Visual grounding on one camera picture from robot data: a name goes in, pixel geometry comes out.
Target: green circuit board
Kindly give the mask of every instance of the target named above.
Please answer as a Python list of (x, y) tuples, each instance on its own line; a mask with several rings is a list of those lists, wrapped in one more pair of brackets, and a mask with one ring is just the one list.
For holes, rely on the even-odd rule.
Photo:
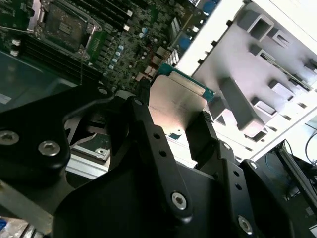
[[(125, 1), (129, 6), (129, 10), (133, 13), (127, 22), (128, 30), (118, 30), (112, 27), (109, 22), (98, 18), (82, 6), (77, 6), (75, 4), (76, 1), (60, 0), (57, 2), (58, 4), (61, 4), (61, 2), (63, 2), (63, 4), (67, 3), (70, 6), (68, 6), (69, 10), (64, 9), (65, 12), (59, 13), (60, 15), (64, 14), (69, 18), (78, 17), (79, 20), (82, 19), (84, 21), (83, 16), (86, 14), (101, 26), (101, 31), (94, 32), (94, 34), (90, 35), (89, 44), (87, 44), (87, 47), (84, 49), (84, 54), (88, 54), (89, 57), (86, 58), (67, 51), (66, 45), (68, 40), (63, 42), (62, 40), (64, 38), (61, 37), (60, 33), (54, 35), (55, 32), (60, 32), (61, 30), (66, 32), (68, 30), (69, 26), (64, 23), (65, 26), (63, 28), (59, 27), (59, 29), (56, 29), (56, 26), (53, 25), (49, 31), (47, 29), (48, 23), (46, 22), (46, 27), (43, 28), (45, 31), (43, 30), (43, 32), (48, 33), (45, 37), (43, 37), (44, 33), (39, 37), (34, 32), (28, 32), (30, 18), (32, 17), (33, 0), (0, 0), (0, 25), (25, 31), (25, 33), (22, 33), (0, 28), (0, 50), (9, 53), (12, 47), (17, 48), (12, 45), (12, 40), (16, 38), (21, 39), (21, 45), (23, 45), (23, 40), (39, 41), (39, 43), (44, 43), (44, 45), (47, 46), (48, 51), (52, 49), (53, 55), (56, 55), (56, 53), (65, 55), (65, 62), (67, 62), (67, 57), (69, 57), (69, 60), (75, 60), (76, 64), (85, 65), (87, 68), (84, 68), (84, 73), (89, 70), (98, 72), (98, 75), (101, 75), (101, 78), (98, 80), (102, 79), (102, 82), (108, 82), (110, 87), (114, 90), (122, 88), (129, 91), (135, 89), (137, 80), (140, 79), (140, 77), (138, 77), (140, 74), (141, 76), (151, 76), (154, 70), (153, 58), (157, 58), (158, 56), (156, 54), (157, 50), (161, 48), (164, 49), (165, 53), (168, 52), (168, 28), (175, 17), (175, 9), (168, 4), (168, 1), (146, 0), (143, 1), (143, 7), (140, 7), (139, 4), (135, 4), (136, 1)], [(80, 37), (82, 39), (79, 40), (82, 41), (85, 40), (85, 37), (88, 38), (86, 35)], [(32, 62), (37, 62), (41, 66), (41, 57), (37, 59), (34, 56), (36, 53), (40, 53), (39, 51), (41, 51), (41, 49), (33, 50), (34, 54), (29, 53), (31, 56), (25, 53), (28, 51), (30, 51), (28, 48), (21, 50), (19, 57), (24, 60), (30, 59)], [(160, 60), (156, 61), (157, 66), (159, 66)], [(49, 63), (46, 65), (43, 64), (43, 67), (51, 69)], [(62, 69), (55, 69), (55, 72), (63, 76)], [(76, 73), (76, 79), (80, 80), (78, 69)]]

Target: black metal bracket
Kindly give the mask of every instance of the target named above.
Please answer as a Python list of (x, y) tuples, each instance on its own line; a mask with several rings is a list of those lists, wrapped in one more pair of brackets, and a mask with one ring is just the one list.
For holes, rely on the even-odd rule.
[(256, 224), (265, 237), (314, 237), (308, 229), (298, 227), (297, 217), (290, 212), (283, 194), (278, 192), (259, 164), (244, 160), (240, 167), (252, 198)]
[(210, 115), (201, 112), (186, 130), (196, 168), (213, 176), (222, 186), (232, 232), (238, 237), (257, 237), (251, 202), (241, 168), (235, 164), (230, 146), (219, 141)]
[[(70, 158), (69, 142), (84, 113), (111, 99), (112, 93), (104, 88), (85, 85), (1, 113), (0, 131), (12, 131), (15, 138), (1, 134), (3, 140), (13, 143), (0, 144), (0, 178), (32, 185), (57, 181)], [(45, 141), (54, 142), (44, 148), (48, 154), (57, 149), (53, 157), (40, 152), (39, 146)]]
[(313, 212), (317, 214), (317, 193), (309, 179), (294, 160), (293, 156), (291, 156), (285, 149), (284, 142), (280, 143), (273, 151), (278, 156)]

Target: white plastic panel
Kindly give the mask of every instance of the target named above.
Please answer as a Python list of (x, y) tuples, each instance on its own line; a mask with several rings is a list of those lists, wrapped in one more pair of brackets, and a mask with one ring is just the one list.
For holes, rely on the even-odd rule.
[[(193, 78), (222, 95), (219, 85), (225, 78), (232, 77), (250, 103), (254, 98), (258, 98), (256, 113), (266, 123), (267, 128), (266, 135), (259, 134), (259, 138), (263, 135), (260, 140), (245, 137), (236, 126), (224, 126), (218, 122), (213, 124), (218, 137), (223, 138), (233, 148), (236, 156), (242, 159), (258, 159), (261, 153), (264, 154), (282, 141), (285, 132), (304, 120), (305, 116), (310, 113), (313, 115), (317, 106), (315, 90), (306, 92), (296, 87), (282, 71), (266, 62), (261, 57), (261, 52), (271, 55), (273, 61), (291, 75), (296, 75), (313, 87), (317, 77), (306, 70), (305, 65), (311, 59), (316, 60), (317, 56), (256, 4), (247, 5), (240, 14), (246, 10), (267, 15), (274, 22), (274, 27), (290, 39), (291, 44), (287, 48), (282, 47), (269, 36), (259, 42), (235, 21)], [(249, 53), (254, 45), (260, 48), (258, 54)]]

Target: electronic component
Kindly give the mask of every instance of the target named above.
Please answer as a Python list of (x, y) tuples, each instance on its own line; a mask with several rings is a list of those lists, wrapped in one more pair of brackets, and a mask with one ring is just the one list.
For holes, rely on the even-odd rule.
[(34, 26), (38, 39), (74, 57), (90, 59), (94, 40), (89, 38), (102, 30), (93, 18), (63, 0), (44, 4), (39, 17)]
[[(173, 7), (163, 0), (135, 2), (138, 3), (122, 0), (107, 0), (106, 4), (95, 0), (0, 2), (1, 9), (5, 5), (16, 15), (16, 18), (0, 16), (1, 24), (30, 33), (21, 37), (6, 31), (1, 35), (0, 49), (12, 51), (25, 61), (31, 60), (32, 64), (38, 64), (36, 67), (49, 69), (61, 78), (78, 82), (109, 80), (111, 85), (133, 91), (137, 84), (132, 77), (152, 67), (160, 45), (167, 44), (168, 28), (175, 17)], [(34, 14), (27, 14), (30, 9)], [(22, 49), (15, 51), (12, 45)]]

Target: screw hole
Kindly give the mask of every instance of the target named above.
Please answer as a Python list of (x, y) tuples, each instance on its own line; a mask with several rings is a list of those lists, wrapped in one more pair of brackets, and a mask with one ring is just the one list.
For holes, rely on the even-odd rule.
[(237, 183), (236, 183), (236, 188), (237, 188), (239, 191), (242, 190), (242, 187), (241, 187), (239, 184), (237, 184)]
[(5, 141), (13, 140), (13, 136), (10, 134), (4, 134), (1, 138), (2, 138), (2, 140), (5, 140)]
[(160, 135), (159, 134), (154, 133), (153, 136), (154, 136), (154, 138), (156, 138), (158, 140), (160, 139)]
[(160, 150), (160, 151), (159, 151), (159, 154), (160, 154), (161, 156), (163, 156), (163, 157), (166, 157), (166, 156), (167, 156), (167, 153), (166, 153), (165, 151), (163, 151), (163, 150)]
[(55, 146), (52, 144), (47, 144), (47, 145), (44, 145), (44, 149), (53, 151), (55, 149)]

